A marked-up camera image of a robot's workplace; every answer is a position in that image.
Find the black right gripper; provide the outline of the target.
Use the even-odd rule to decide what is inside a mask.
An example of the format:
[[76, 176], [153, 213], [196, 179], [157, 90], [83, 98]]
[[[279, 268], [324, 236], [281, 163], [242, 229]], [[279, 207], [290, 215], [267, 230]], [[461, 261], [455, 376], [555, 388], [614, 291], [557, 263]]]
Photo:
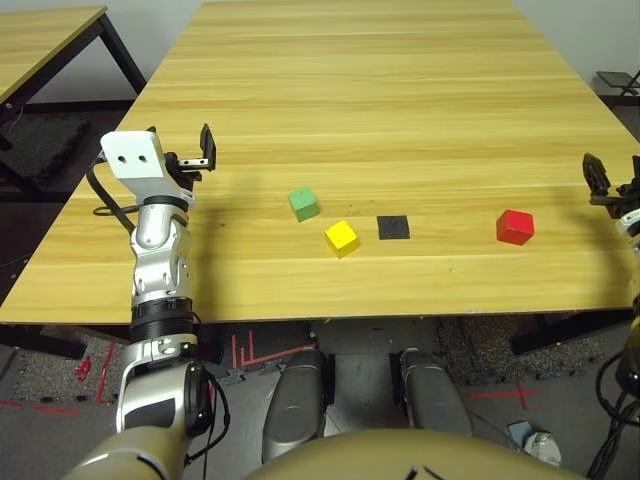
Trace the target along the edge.
[[639, 208], [640, 156], [632, 156], [633, 179], [616, 189], [617, 196], [609, 196], [611, 183], [602, 161], [591, 153], [585, 153], [582, 160], [584, 179], [590, 190], [590, 204], [602, 206], [611, 218], [622, 218]]

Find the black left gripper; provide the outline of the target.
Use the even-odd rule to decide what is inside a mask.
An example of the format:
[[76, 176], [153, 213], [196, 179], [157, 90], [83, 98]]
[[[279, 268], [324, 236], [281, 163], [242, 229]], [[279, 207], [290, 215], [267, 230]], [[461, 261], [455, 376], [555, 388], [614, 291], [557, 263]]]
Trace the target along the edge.
[[[156, 132], [155, 126], [146, 129]], [[179, 160], [175, 152], [164, 154], [165, 166], [169, 176], [183, 189], [193, 191], [194, 183], [202, 180], [201, 170], [212, 171], [216, 168], [217, 147], [213, 133], [207, 123], [203, 124], [200, 132], [201, 159]]]

